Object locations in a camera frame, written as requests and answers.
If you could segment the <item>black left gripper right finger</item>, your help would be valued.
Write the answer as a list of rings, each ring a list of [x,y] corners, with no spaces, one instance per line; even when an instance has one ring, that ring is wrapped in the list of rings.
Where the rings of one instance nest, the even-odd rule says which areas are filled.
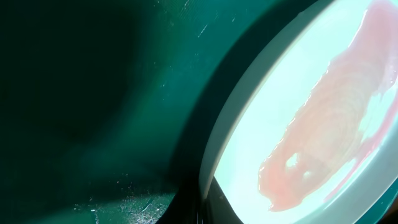
[[[203,207],[204,224],[243,224],[232,209],[217,180],[213,178]]]

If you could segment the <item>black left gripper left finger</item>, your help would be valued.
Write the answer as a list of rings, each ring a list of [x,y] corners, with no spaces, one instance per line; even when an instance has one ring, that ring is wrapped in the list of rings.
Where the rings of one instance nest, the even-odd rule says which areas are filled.
[[[199,199],[197,183],[183,184],[156,224],[197,224]]]

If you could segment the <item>light blue plate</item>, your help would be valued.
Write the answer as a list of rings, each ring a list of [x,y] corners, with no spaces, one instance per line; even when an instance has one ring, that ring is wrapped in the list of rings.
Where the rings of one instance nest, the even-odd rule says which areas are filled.
[[[397,198],[397,2],[316,1],[254,58],[205,148],[243,223],[377,223]]]

